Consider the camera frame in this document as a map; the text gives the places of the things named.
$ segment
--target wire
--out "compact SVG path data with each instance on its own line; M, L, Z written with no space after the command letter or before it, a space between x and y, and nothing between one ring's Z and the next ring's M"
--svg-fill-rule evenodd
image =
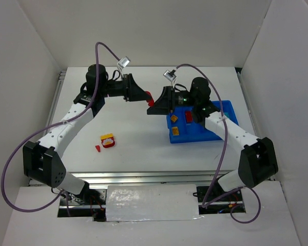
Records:
M65 196L66 196L66 211L67 211L67 215L68 215L68 217L71 217L70 208L68 207L68 197L69 197L69 195L68 195L67 191L65 191Z
M176 91L181 91L180 89L177 88L177 86L179 86L179 87L181 87L181 88L184 88L184 89L187 91L187 88L186 88L184 85L175 84L175 90L176 90Z
M250 190L253 192L253 194L256 196L256 198L257 198L257 200L258 200L258 206L259 206L259 207L258 207L258 212L257 212L257 214L256 214L252 219L250 219L250 220L248 220L248 221L241 221L241 220L238 220L238 219L236 219L236 218L234 217L233 211L234 211L235 208L237 208L237 207L239 207L239 206L242 206L243 204L238 204L238 205L233 206L232 209L230 210L230 216L232 217L233 220L235 220L236 222L239 222L239 223L241 223L241 224L249 224L249 223L255 221L255 220L259 217L259 214L260 214L260 212L261 212L261 201L260 201L260 198L259 198L257 192L255 192L255 191L254 191L252 188L250 188L250 187L247 187L247 186L245 186L245 187L248 188L248 189L250 189Z
M224 111L223 111L223 107L222 107L222 100L221 100L221 97L220 97L220 95L219 95L219 93L218 93L216 87L215 87L215 86L212 84L212 82L210 81L210 79L209 79L199 68L197 68L197 67L195 67L195 66L193 66L193 65L191 65L191 64L187 64L187 63L185 63L185 64L180 64L180 65L176 66L176 71L177 71L180 67L191 67L191 68L194 68L195 70L197 70L197 71L209 82L209 84L211 85L211 87L212 87L213 90L215 91L215 93L216 93L216 95L217 95L217 98L218 98L218 100L219 100L221 118L222 118L222 121L223 121L223 123L224 123L224 128L225 128L224 145L223 145L223 148L222 148L222 152L221 152L221 156L220 156L220 159L219 159L219 163L218 163L216 172L215 172L215 174L214 174L214 177L213 177L213 179L212 179L212 181L211 181L211 184L210 184L210 186L209 186L209 188L208 188L208 190L207 190L207 192L206 192L206 194L205 194L205 196L204 196L204 198L203 198L203 201L202 201L202 207L203 207L203 208L207 208L207 207L208 207L210 204L212 204L213 202L215 202L215 201L217 201L217 200L220 200L221 198L223 198L223 197L225 197L225 196L228 196L229 194L232 194L232 193L234 193L234 192L236 192L236 191L240 191L243 187L239 187L239 188L233 189L233 190L231 190L231 191L228 191L228 192L222 194L221 196L218 196L218 197L216 197L215 199L213 199L213 200L211 200L211 201L205 203L205 202L207 201L209 195L211 194L211 191L212 191L212 189L213 189L213 187L214 187L214 185L215 185L215 183L216 183L216 181L217 181L217 177L218 177L218 175L219 175L219 171L220 171L220 168L221 168L221 165L222 165L222 162L223 162L225 153L226 153L228 129L227 129L226 120L225 120L225 118L223 117L223 116L224 116ZM236 207L240 206L240 204L239 204L239 205L233 206L232 209L231 209L231 211L230 211L230 215L231 215L232 219L235 220L236 222L243 223L243 224L245 224L245 223L251 223L251 222L255 221L255 220L258 218L258 216L259 216L259 214L260 214L260 211L261 211L261 202L260 202L260 198L259 198L258 194L257 194L252 188L250 188L250 187L247 187L247 188L249 188L249 189L255 194L255 196L256 196L257 199L258 199L259 209L258 209L258 212L257 212L256 216L255 216L253 219L249 220L249 221L240 221L240 220L237 220L237 219L232 215L232 212L233 212L233 210L234 210Z
M99 45L102 45L104 46L114 57L115 59L117 60L120 60L114 53L113 51L104 43L102 42L97 42L96 45L95 45L95 56L96 56L96 83L95 83L95 88L94 88L94 92L93 92L93 95L92 95L92 98L90 100L90 103L88 104L88 106L86 106L86 108L77 116L73 117L73 118L70 118L68 120L66 120L67 122L72 122L74 121L75 119L81 117L82 115L84 115L88 109L90 109L90 107L92 106L93 104L93 101L96 97L96 94L97 94L97 89L98 89L98 86L99 86L99 56L98 56L98 46ZM15 206L7 197L7 194L6 194L6 190L5 190L5 178L6 178L6 173L7 173L7 169L9 167L9 163L11 161L11 159L15 156L15 154L17 153L17 151L28 141L30 140L32 137L38 135L39 133L43 132L43 131L46 131L50 128L53 128L53 127L57 127L57 126L60 126L62 124L64 124L65 122L64 121L60 121L60 122L57 122L57 123L54 123L54 124L51 124L47 127L44 127L43 129L40 129L36 132L34 132L33 134L31 134L30 136L28 136L27 138L25 138L17 147L16 149L13 150L13 152L11 153L11 155L9 156L8 160L6 161L6 164L4 166L4 169L2 171L2 175L1 175L1 194L2 194L2 197L4 198L5 202L8 204L8 206L10 206L11 208L19 211L19 212L24 212L24 213L32 213L32 212L37 212L37 211L40 211L42 209L45 209L47 207L49 207L50 205L52 205L59 197L60 195L62 194L63 191L60 191L59 194L57 195L57 197L52 200L51 202L49 202L48 204L40 207L40 208L37 208L37 209L21 209L17 206Z
M51 188L51 193L58 195L59 193L56 193L53 191L53 188Z
M238 197L237 197L237 195L235 195L235 193L232 193L232 195L235 196L235 198L236 198L235 204L237 204L237 202L238 202Z
M225 139L224 139L224 146L222 148L222 152L221 152L221 156L220 156L220 159L219 159L219 163L218 163L218 166L217 166L217 169L216 169L216 172L214 174L214 177L212 179L212 182L209 186L209 189L207 190L205 196L204 196L204 199L203 199L203 202L202 202L202 207L203 208L206 208L207 206L209 206L213 201L209 201L207 203L205 203L209 197L209 195L211 194L211 191L216 183L216 180L217 180L217 177L219 175L219 171L220 171L220 168L221 168L221 165L222 165L222 161L224 159L224 156L225 156L225 153L226 153L226 148L227 148L227 136L228 136L228 129L227 129L227 124L226 124L226 120L225 118L223 117L224 116L224 111L223 111L223 107L222 107L222 100L221 100L221 97L216 89L216 87L212 84L212 82L210 81L210 79L197 67L191 65L191 64L180 64L176 67L176 70L178 70L180 67L191 67L191 68L194 68L195 70L197 70L208 82L209 84L211 85L211 87L213 88L213 90L215 91L216 95L217 95L217 98L219 100L219 104L220 104L220 113L221 113L221 118L222 118L222 121L224 123L224 127L225 127Z
M101 210L104 210L104 209L102 208L102 205L99 203L99 201L98 201L94 196L92 196L92 198L95 200L95 202L97 202L97 204L100 206Z
M175 88L175 87L176 87L176 84L177 84L177 79L175 79L175 80L172 82L172 87Z
M117 81L120 77L122 77L121 72L119 70L114 70L112 80Z

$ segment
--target white table surface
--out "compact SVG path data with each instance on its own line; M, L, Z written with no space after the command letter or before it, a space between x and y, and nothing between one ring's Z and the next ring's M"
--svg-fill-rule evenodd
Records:
M57 218L59 201L56 201L37 213L13 211L3 246L300 246L280 183L263 182L255 190L261 198L262 210L251 224L236 223L229 214L205 215L197 220L119 223L93 222L88 217ZM247 213L235 216L249 220L258 204L251 191L243 190L242 194ZM23 187L15 204L21 208L37 208L53 198L48 187Z
M115 68L107 68L111 77ZM124 73L132 73L136 83L150 91L156 100L163 86L169 85L162 74L168 67L130 67ZM234 106L239 125L253 133L244 97L234 68L202 67L214 83L223 100ZM87 68L68 68L59 96L53 122L60 121L67 113L85 82ZM177 72L178 83L187 88L193 78L199 76L191 68ZM217 100L214 92L212 100ZM106 104L93 121L86 125L69 145L63 162L69 172L136 172L136 171L190 171L215 170L223 141L207 141L171 144L166 116L147 115L145 101L124 102L121 97L107 98ZM101 148L100 136L113 133L116 146ZM239 156L228 147L222 170L238 167Z

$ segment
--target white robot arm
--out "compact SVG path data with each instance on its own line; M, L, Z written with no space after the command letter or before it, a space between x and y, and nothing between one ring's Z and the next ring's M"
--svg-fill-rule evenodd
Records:
M80 130L101 110L107 96L123 96L126 101L150 100L149 96L133 80L132 74L125 74L121 81L108 80L104 66L99 65L98 91L91 107L83 115L69 122L89 105L95 88L95 65L89 67L86 82L81 86L74 104L62 119L62 124L51 128L49 133L37 142L28 141L23 146L24 174L52 188L65 190L78 199L89 202L98 198L98 192L89 188L89 183L66 171L62 157L67 146Z
M176 79L171 72L166 72L164 76L169 80ZM208 81L202 77L192 81L189 91L166 86L159 99L147 110L147 114L168 115L173 113L175 107L193 106L191 114L194 122L224 139L225 126L221 112L209 100L210 93ZM239 161L239 167L218 178L218 182L215 183L216 186L220 186L218 190L223 193L243 186L253 188L278 172L275 150L270 139L260 139L230 119L224 120L228 130L227 144L239 153L236 160Z

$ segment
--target small red piece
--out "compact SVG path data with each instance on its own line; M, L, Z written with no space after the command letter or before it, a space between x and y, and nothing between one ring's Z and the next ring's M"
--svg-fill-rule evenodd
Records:
M151 95L151 93L150 93L149 91L146 91L146 93L147 93L148 95L150 95L150 99L149 99L149 100L146 100L146 102L148 102L148 105L149 105L150 107L152 107L152 106L154 105L154 99L153 99L153 97L152 97L152 95Z
M97 149L98 152L101 151L101 147L100 147L99 145L96 145L95 147L96 147L96 149Z
M190 111L185 111L185 118L186 118L186 123L192 123L193 122L193 117L191 116Z

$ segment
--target yellow block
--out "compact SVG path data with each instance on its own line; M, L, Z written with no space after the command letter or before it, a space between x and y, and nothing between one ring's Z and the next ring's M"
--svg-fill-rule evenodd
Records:
M173 134L173 136L179 136L178 127L173 127L173 128L172 128L172 134Z
M101 136L101 140L104 140L104 139L110 138L110 137L113 137L113 133L110 133L110 134L106 134L106 135Z
M177 119L178 119L178 117L176 117L174 114L171 116L171 121L173 122L173 123L175 123L176 121L177 121Z

